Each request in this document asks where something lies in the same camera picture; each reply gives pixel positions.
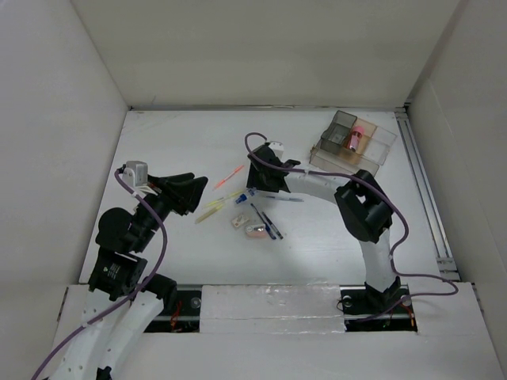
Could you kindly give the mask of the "thin blue refill pen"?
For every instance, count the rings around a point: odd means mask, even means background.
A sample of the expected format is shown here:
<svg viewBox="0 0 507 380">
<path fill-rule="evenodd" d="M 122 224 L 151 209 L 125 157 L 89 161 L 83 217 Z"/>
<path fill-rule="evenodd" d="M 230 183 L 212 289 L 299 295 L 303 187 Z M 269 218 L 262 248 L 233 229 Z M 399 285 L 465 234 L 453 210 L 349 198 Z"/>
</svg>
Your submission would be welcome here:
<svg viewBox="0 0 507 380">
<path fill-rule="evenodd" d="M 288 196 L 274 196 L 274 195 L 262 195 L 262 198 L 268 200 L 276 200 L 276 201 L 284 201 L 284 202 L 294 202 L 294 203 L 302 203 L 304 199 L 298 197 L 288 197 Z"/>
</svg>

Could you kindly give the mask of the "white correction fluid bottle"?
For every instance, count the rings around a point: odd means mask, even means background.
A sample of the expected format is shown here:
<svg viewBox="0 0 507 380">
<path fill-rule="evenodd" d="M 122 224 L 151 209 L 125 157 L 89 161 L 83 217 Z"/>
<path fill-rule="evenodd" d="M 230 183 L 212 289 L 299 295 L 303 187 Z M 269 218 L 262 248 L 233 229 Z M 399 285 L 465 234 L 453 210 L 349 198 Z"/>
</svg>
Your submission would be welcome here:
<svg viewBox="0 0 507 380">
<path fill-rule="evenodd" d="M 244 192 L 242 192 L 240 195 L 238 195 L 234 199 L 234 204 L 239 205 L 241 203 L 245 203 L 247 200 L 250 200 L 254 196 L 257 195 L 257 189 L 255 188 L 247 188 Z"/>
</svg>

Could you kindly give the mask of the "black blue gel pen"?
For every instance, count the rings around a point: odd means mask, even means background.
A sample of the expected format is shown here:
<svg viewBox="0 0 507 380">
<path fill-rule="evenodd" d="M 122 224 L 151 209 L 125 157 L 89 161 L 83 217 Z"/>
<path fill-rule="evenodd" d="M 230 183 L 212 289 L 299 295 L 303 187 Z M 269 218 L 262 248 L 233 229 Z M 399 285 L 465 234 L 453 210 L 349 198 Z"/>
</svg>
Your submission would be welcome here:
<svg viewBox="0 0 507 380">
<path fill-rule="evenodd" d="M 273 230 L 275 235 L 280 239 L 283 240 L 284 236 L 282 233 L 278 230 L 278 228 L 275 226 L 275 224 L 272 222 L 272 220 L 268 217 L 268 215 L 265 212 L 261 212 L 262 216 L 265 218 L 266 222 L 269 224 L 270 228 Z"/>
</svg>

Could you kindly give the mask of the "white eraser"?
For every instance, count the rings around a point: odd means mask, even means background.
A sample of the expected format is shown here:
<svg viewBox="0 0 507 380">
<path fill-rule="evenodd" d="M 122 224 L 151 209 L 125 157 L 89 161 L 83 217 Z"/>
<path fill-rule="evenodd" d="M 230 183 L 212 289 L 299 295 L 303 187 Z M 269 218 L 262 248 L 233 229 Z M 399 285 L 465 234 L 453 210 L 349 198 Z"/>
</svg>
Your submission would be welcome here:
<svg viewBox="0 0 507 380">
<path fill-rule="evenodd" d="M 238 215 L 237 217 L 235 217 L 235 218 L 233 218 L 231 220 L 231 225 L 235 229 L 238 229 L 239 227 L 244 226 L 245 224 L 247 224 L 249 220 L 250 220 L 250 218 L 247 215 L 240 214 L 240 215 Z"/>
</svg>

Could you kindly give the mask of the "pink pencil sharpener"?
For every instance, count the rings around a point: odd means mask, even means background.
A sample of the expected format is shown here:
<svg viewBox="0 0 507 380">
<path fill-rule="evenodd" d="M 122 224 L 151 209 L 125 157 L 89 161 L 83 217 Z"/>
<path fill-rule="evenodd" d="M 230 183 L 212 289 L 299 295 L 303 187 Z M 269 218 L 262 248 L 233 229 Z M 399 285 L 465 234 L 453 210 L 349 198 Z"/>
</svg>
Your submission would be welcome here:
<svg viewBox="0 0 507 380">
<path fill-rule="evenodd" d="M 249 238 L 266 238 L 268 236 L 265 225 L 248 225 L 245 227 L 246 236 Z"/>
</svg>

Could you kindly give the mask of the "blue ballpoint pen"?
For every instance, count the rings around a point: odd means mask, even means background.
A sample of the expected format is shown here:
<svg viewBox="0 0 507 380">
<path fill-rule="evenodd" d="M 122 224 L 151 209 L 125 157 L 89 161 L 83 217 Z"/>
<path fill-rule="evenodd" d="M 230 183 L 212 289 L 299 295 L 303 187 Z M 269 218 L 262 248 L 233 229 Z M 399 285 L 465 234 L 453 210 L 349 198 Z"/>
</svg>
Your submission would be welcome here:
<svg viewBox="0 0 507 380">
<path fill-rule="evenodd" d="M 257 209 L 257 207 L 253 203 L 251 203 L 250 206 L 253 208 L 255 214 L 261 220 L 261 223 L 264 224 L 265 229 L 266 229 L 268 235 L 270 236 L 270 238 L 272 240 L 276 240 L 276 235 L 273 233 L 273 230 L 271 229 L 271 227 L 269 226 L 269 224 L 266 222 L 265 218 L 261 215 L 261 212 Z"/>
</svg>

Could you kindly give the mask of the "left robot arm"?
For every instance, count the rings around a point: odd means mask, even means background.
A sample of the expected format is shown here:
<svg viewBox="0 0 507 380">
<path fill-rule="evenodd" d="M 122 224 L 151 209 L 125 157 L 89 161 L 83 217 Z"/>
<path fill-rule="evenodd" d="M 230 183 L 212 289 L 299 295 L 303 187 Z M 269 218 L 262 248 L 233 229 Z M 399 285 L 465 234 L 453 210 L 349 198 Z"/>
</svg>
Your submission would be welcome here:
<svg viewBox="0 0 507 380">
<path fill-rule="evenodd" d="M 82 320 L 49 354 L 53 358 L 65 351 L 51 379 L 117 379 L 148 325 L 176 306 L 176 281 L 156 269 L 146 272 L 147 260 L 140 253 L 160 233 L 162 250 L 154 266 L 161 266 L 169 242 L 165 219 L 171 213 L 194 212 L 208 179 L 183 173 L 143 174 L 131 180 L 130 173 L 123 166 L 114 177 L 138 204 L 132 213 L 115 207 L 99 219 L 99 250 L 87 283 Z"/>
</svg>

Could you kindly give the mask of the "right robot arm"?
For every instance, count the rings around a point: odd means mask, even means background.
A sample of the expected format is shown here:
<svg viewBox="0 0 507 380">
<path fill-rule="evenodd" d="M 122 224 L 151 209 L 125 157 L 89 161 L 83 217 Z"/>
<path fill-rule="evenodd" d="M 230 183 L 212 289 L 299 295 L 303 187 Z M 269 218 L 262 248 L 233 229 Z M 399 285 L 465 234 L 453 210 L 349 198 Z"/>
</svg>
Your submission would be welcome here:
<svg viewBox="0 0 507 380">
<path fill-rule="evenodd" d="M 302 169 L 300 162 L 282 162 L 268 142 L 248 154 L 249 186 L 264 192 L 313 196 L 337 205 L 347 231 L 358 240 L 364 259 L 365 298 L 383 312 L 395 302 L 400 278 L 391 265 L 390 228 L 393 207 L 367 170 L 353 175 Z"/>
</svg>

